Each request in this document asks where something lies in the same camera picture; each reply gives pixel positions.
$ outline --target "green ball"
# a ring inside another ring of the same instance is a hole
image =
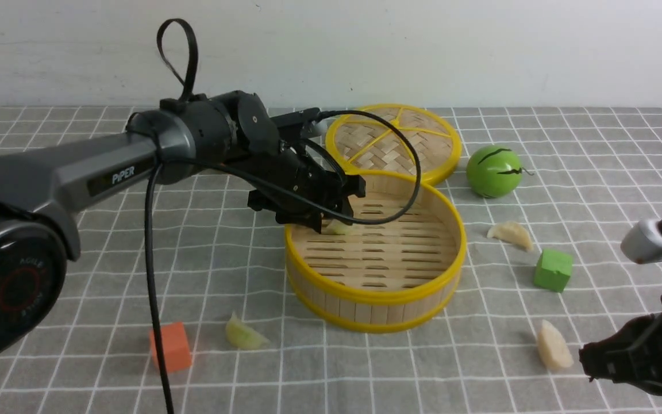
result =
[[[520,158],[500,145],[482,147],[467,163],[467,180],[479,196],[496,198],[513,191],[522,180]]]

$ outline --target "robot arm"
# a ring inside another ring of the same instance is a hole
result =
[[[66,261],[80,256],[75,216],[147,179],[158,160],[197,160],[233,168],[340,214],[349,196],[365,196],[364,180],[322,168],[306,151],[318,136],[318,109],[270,118],[254,94],[234,91],[132,116],[123,133],[0,156],[0,351],[26,335],[52,308]],[[165,163],[160,184],[202,170]],[[321,230],[320,210],[252,182],[248,205],[279,223]]]
[[[621,247],[639,265],[662,262],[662,220],[638,222]],[[592,380],[626,383],[662,396],[662,312],[636,317],[615,335],[586,344],[579,360]]]

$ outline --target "yellow rim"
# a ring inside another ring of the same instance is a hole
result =
[[[415,183],[415,179],[402,175],[397,172],[390,171],[359,171],[360,175],[386,175],[394,178],[399,178],[401,180],[407,180],[412,183]],[[397,292],[370,292],[366,290],[353,289],[349,286],[339,285],[334,281],[324,278],[320,273],[313,270],[312,267],[302,259],[300,253],[295,247],[295,244],[292,243],[292,226],[286,225],[286,230],[284,230],[284,236],[286,237],[286,250],[287,250],[287,260],[290,262],[290,265],[294,266],[299,270],[301,275],[305,277],[308,281],[316,285],[318,288],[323,290],[325,293],[334,294],[341,299],[347,299],[352,302],[360,302],[364,304],[371,305],[397,305],[405,304],[410,301],[415,301],[417,299],[425,298],[430,294],[438,291],[443,288],[446,283],[448,283],[452,277],[461,269],[465,252],[467,252],[467,233],[464,230],[463,221],[459,216],[459,213],[455,209],[454,205],[451,204],[451,201],[444,197],[440,191],[433,188],[430,184],[422,183],[422,191],[429,191],[434,196],[438,197],[439,200],[443,201],[446,204],[446,207],[450,210],[451,214],[454,215],[454,218],[459,226],[459,238],[460,246],[459,251],[456,254],[456,259],[454,262],[434,280],[424,283],[423,285],[416,286],[406,290],[400,290]]]
[[[418,113],[423,113],[426,116],[429,116],[430,118],[433,118],[434,120],[438,121],[439,124],[443,125],[446,131],[449,133],[448,136],[445,134],[436,132],[436,131],[426,131],[428,133],[432,133],[437,136],[445,136],[449,139],[451,139],[452,142],[452,147],[451,147],[451,155],[450,157],[446,160],[446,162],[442,163],[438,167],[434,168],[433,170],[430,170],[428,172],[424,172],[423,176],[421,177],[421,181],[427,184],[431,185],[436,185],[438,183],[441,183],[441,181],[446,180],[446,178],[451,175],[451,173],[456,169],[456,165],[459,162],[459,158],[461,158],[461,138],[459,137],[459,134],[456,132],[456,129],[454,129],[446,120],[441,118],[441,116],[436,115],[433,112],[430,112],[428,110],[418,108],[415,106],[410,106],[410,105],[399,105],[399,104],[378,104],[378,105],[370,105],[370,106],[365,106],[362,108],[359,108],[359,110],[375,110],[379,108],[400,108],[400,110],[397,113],[397,118],[399,118],[400,114],[402,113],[402,110],[407,109],[407,110],[413,110]],[[334,123],[329,126],[329,130],[326,133],[326,150],[328,150],[329,154],[331,154],[331,157],[334,157],[334,160],[341,165],[344,170],[346,170],[348,173],[357,173],[361,171],[359,167],[356,167],[351,161],[356,159],[359,155],[361,155],[363,152],[366,152],[371,145],[375,144],[378,139],[373,140],[373,142],[370,142],[369,144],[365,145],[363,149],[361,149],[357,154],[355,154],[351,160],[347,160],[341,152],[338,150],[338,147],[336,147],[336,131],[339,129],[340,126],[343,124],[347,123],[349,121],[349,118],[352,117],[353,115],[342,115],[341,118],[338,120],[334,121]],[[378,122],[370,120],[370,125],[379,125]],[[421,131],[420,128],[410,128],[410,131]],[[384,136],[387,136],[387,138],[392,138],[389,136],[389,129],[384,132]],[[405,147],[405,149],[408,152],[408,155],[410,155],[410,150]]]
[[[432,309],[430,312],[422,315],[417,319],[413,319],[404,323],[394,323],[390,325],[372,325],[371,323],[352,322],[351,320],[344,319],[336,315],[331,315],[330,313],[316,306],[316,304],[314,304],[313,302],[309,301],[308,298],[306,298],[305,295],[300,292],[300,289],[298,289],[295,286],[295,282],[292,281],[292,278],[290,276],[287,276],[287,280],[290,281],[292,290],[295,292],[298,299],[300,299],[300,301],[305,306],[307,306],[308,309],[310,309],[313,313],[315,313],[319,317],[322,317],[325,320],[328,320],[328,322],[331,322],[334,325],[338,325],[341,328],[349,329],[351,331],[368,332],[371,334],[386,334],[390,332],[405,331],[410,328],[417,327],[418,325],[421,325],[421,323],[426,322],[430,320],[430,318],[436,316],[436,314],[438,312],[441,312],[441,310],[444,309],[444,307],[446,307],[446,305],[449,304],[449,302],[451,301],[452,296],[454,296],[454,293],[456,293],[456,289],[459,286],[459,282],[461,281],[461,276],[459,276],[458,279],[456,280],[454,288],[451,290],[451,293],[449,293],[449,296],[446,296],[446,298],[443,299],[443,301],[441,301],[441,303],[436,308]]]

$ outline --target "yellow steamer basket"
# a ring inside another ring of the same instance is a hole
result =
[[[350,197],[355,217],[399,210],[415,180],[396,172],[360,172],[366,197]],[[328,322],[361,332],[396,332],[426,322],[459,282],[467,235],[457,210],[430,184],[412,209],[385,225],[353,225],[346,234],[286,226],[286,269],[298,298]]]
[[[421,181],[436,185],[456,168],[461,139],[456,130],[433,112],[408,105],[384,104],[359,108],[400,129],[421,160]],[[326,149],[349,173],[392,171],[415,176],[410,150],[386,126],[360,115],[343,115],[329,126]]]

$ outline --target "orange cube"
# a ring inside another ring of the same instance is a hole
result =
[[[165,368],[168,372],[176,372],[190,367],[191,349],[188,347],[188,336],[183,322],[175,322],[170,325],[164,325],[160,328],[163,334],[163,353],[165,354]],[[157,363],[157,348],[155,347],[155,331],[149,332],[150,351],[152,352],[152,362],[155,367],[160,369]]]

